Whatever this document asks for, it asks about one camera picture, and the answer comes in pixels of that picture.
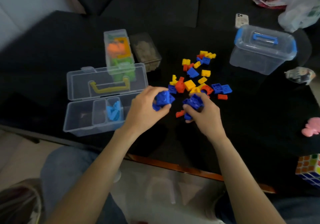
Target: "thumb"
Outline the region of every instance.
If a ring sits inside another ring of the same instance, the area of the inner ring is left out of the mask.
[[[198,115],[198,112],[195,111],[190,105],[184,104],[183,106],[184,111],[186,111],[189,115],[191,115],[192,118],[196,118]]]
[[[163,106],[157,113],[160,115],[160,117],[164,117],[166,114],[169,113],[169,109],[171,108],[171,104],[167,104]]]

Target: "hand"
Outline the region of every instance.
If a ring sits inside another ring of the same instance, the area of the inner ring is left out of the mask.
[[[138,137],[169,113],[171,104],[165,105],[159,111],[155,111],[152,108],[152,103],[157,94],[167,90],[167,88],[152,86],[144,89],[132,100],[131,108],[121,129],[131,132]]]
[[[219,141],[221,138],[226,137],[223,129],[220,109],[212,102],[205,93],[195,93],[201,97],[204,108],[201,113],[195,111],[190,105],[184,104],[183,109],[187,112],[193,120],[186,120],[186,123],[195,121],[200,131],[213,142]]]

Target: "person's right hand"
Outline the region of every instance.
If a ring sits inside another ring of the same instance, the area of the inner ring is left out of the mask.
[[[192,119],[196,122],[200,131],[210,140],[217,142],[221,138],[226,137],[226,133],[223,129],[220,109],[212,102],[205,93],[195,93],[199,96],[204,104],[204,108],[201,113],[195,111],[190,105],[184,104],[183,109]],[[186,123],[190,123],[193,120],[186,120]]]

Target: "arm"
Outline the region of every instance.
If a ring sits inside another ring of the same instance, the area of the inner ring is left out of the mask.
[[[200,131],[212,143],[217,153],[237,223],[285,224],[227,138],[218,106],[206,94],[196,94],[201,97],[204,103],[202,112],[196,112],[189,105],[183,105],[183,108],[192,116]]]
[[[170,104],[158,112],[152,108],[155,96],[166,90],[149,86],[132,100],[124,125],[114,132],[108,145],[63,197],[46,224],[96,223],[128,149],[142,133],[169,112]]]

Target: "rubik's cube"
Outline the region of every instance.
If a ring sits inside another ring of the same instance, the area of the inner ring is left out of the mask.
[[[320,154],[299,157],[296,175],[320,189]]]

